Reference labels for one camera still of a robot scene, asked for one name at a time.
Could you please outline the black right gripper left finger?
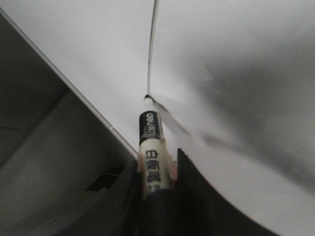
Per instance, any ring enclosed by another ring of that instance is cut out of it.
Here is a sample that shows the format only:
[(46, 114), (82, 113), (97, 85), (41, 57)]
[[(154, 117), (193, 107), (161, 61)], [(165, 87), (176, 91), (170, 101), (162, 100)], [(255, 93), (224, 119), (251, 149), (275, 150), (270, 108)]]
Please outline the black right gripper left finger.
[(131, 160), (110, 189), (95, 192), (28, 234), (133, 236), (138, 223), (140, 198), (140, 174), (137, 162)]

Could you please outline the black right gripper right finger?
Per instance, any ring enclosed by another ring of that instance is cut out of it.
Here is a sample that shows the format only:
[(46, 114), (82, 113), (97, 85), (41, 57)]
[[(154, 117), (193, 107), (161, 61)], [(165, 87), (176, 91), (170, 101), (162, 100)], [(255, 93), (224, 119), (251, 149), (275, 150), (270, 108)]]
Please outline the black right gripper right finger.
[(186, 236), (275, 236), (247, 217), (204, 178), (182, 149), (177, 149), (179, 194)]

